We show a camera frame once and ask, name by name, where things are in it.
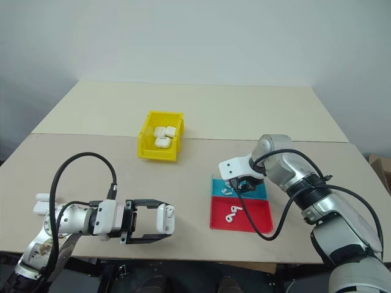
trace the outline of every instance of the yellow bin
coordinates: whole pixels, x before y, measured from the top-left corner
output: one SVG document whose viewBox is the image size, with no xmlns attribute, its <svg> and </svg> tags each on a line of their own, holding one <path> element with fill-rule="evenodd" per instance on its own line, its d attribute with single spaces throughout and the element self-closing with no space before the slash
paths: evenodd
<svg viewBox="0 0 391 293">
<path fill-rule="evenodd" d="M 153 131 L 157 126 L 176 127 L 175 137 L 169 148 L 155 147 Z M 176 161 L 181 148 L 183 133 L 183 113 L 150 111 L 139 134 L 137 155 L 144 159 Z"/>
</svg>

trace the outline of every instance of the white plastic part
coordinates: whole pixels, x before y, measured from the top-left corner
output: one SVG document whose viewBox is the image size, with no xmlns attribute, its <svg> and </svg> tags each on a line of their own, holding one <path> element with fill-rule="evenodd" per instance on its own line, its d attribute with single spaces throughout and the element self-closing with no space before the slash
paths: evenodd
<svg viewBox="0 0 391 293">
<path fill-rule="evenodd" d="M 223 189 L 221 190 L 221 194 L 223 194 L 223 195 L 232 195 L 232 192 L 231 192 L 231 191 L 228 191 L 228 189 L 226 189 L 226 188 L 223 188 Z"/>
<path fill-rule="evenodd" d="M 49 202 L 37 201 L 32 211 L 34 212 L 34 214 L 37 215 L 46 215 L 47 213 L 49 213 Z"/>
<path fill-rule="evenodd" d="M 50 194 L 37 194 L 35 199 L 38 201 L 49 201 Z"/>
<path fill-rule="evenodd" d="M 164 203 L 156 211 L 156 230 L 160 234 L 172 234 L 175 230 L 175 208 Z"/>
<path fill-rule="evenodd" d="M 234 217 L 234 216 L 236 216 L 235 213 L 226 215 L 226 216 L 225 216 L 225 220 L 226 220 L 228 223 L 231 223 L 231 222 L 233 221 L 233 218 L 232 218 L 232 217 Z"/>
<path fill-rule="evenodd" d="M 240 206 L 232 206 L 231 207 L 231 211 L 236 213 L 237 211 L 241 211 L 243 210 L 243 208 L 241 208 Z"/>
<path fill-rule="evenodd" d="M 166 128 L 166 136 L 174 137 L 176 131 L 177 131 L 177 129 L 176 129 L 175 127 L 168 126 L 168 127 Z"/>
<path fill-rule="evenodd" d="M 102 241 L 109 240 L 107 233 L 121 229 L 124 207 L 115 200 L 104 200 L 99 204 L 93 233 L 101 236 Z"/>
<path fill-rule="evenodd" d="M 246 157 L 234 157 L 219 164 L 221 178 L 229 180 L 232 178 L 240 178 L 243 176 L 251 176 L 257 179 L 265 178 L 261 173 L 258 173 L 250 167 L 251 154 Z"/>
<path fill-rule="evenodd" d="M 166 129 L 164 126 L 158 126 L 153 131 L 154 137 L 166 136 Z"/>
<path fill-rule="evenodd" d="M 171 138 L 169 137 L 158 137 L 155 140 L 155 147 L 157 148 L 169 148 L 171 144 Z"/>
</svg>

